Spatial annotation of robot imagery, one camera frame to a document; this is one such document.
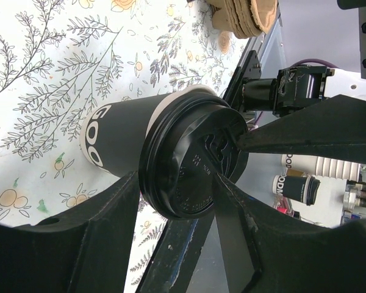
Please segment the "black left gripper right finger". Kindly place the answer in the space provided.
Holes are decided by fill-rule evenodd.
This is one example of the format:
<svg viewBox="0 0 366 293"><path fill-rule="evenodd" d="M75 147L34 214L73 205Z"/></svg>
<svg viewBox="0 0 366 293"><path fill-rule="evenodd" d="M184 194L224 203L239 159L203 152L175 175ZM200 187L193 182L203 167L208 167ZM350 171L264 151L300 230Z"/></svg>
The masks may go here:
<svg viewBox="0 0 366 293"><path fill-rule="evenodd" d="M215 176L230 292L366 292L366 219L325 228L285 215Z"/></svg>

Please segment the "black plastic cup lid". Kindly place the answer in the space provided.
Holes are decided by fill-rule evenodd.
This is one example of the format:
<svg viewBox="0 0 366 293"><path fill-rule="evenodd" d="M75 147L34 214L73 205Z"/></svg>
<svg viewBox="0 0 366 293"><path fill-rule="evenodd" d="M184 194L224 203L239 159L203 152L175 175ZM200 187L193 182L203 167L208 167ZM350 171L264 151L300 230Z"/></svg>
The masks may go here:
<svg viewBox="0 0 366 293"><path fill-rule="evenodd" d="M174 100L146 136L139 162L144 199L170 220L197 219L213 206L213 176L233 183L248 154L237 139L248 133L242 115L215 95L188 93Z"/></svg>

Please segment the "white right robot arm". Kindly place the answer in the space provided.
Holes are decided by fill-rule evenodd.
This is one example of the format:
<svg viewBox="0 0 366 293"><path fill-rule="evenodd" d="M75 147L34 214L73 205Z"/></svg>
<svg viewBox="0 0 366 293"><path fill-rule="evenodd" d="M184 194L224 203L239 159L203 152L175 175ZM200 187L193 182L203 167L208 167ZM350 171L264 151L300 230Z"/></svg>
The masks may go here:
<svg viewBox="0 0 366 293"><path fill-rule="evenodd" d="M305 61L263 79L257 53L245 52L235 71L237 105L276 120L242 135L240 150L366 164L366 1L337 4L358 11L360 72Z"/></svg>

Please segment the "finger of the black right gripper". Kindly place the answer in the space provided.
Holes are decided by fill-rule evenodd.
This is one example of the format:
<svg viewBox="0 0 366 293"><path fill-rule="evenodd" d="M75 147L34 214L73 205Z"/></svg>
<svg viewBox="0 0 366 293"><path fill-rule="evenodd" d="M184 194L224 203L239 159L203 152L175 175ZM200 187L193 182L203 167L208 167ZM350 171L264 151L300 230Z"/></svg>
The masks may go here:
<svg viewBox="0 0 366 293"><path fill-rule="evenodd" d="M249 153L300 154L366 164L366 101L337 95L241 136Z"/></svg>

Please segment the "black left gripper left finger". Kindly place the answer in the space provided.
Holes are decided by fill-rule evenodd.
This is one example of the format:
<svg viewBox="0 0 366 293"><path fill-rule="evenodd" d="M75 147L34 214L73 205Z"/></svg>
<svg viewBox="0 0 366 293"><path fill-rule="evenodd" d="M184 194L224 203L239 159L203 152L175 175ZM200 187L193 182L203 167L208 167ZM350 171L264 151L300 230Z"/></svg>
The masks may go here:
<svg viewBox="0 0 366 293"><path fill-rule="evenodd" d="M0 292L123 292L139 195L130 172L37 225L0 225Z"/></svg>

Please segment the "black paper coffee cup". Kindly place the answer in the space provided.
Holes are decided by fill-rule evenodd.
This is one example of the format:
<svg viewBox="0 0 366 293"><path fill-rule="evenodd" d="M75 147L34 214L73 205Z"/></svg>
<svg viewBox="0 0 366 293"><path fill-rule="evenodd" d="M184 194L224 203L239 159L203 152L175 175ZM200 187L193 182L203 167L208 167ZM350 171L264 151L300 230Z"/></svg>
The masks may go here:
<svg viewBox="0 0 366 293"><path fill-rule="evenodd" d="M188 93L216 93L205 85L163 95L108 103L88 114L80 134L86 159L117 177L138 169L146 136L163 110Z"/></svg>

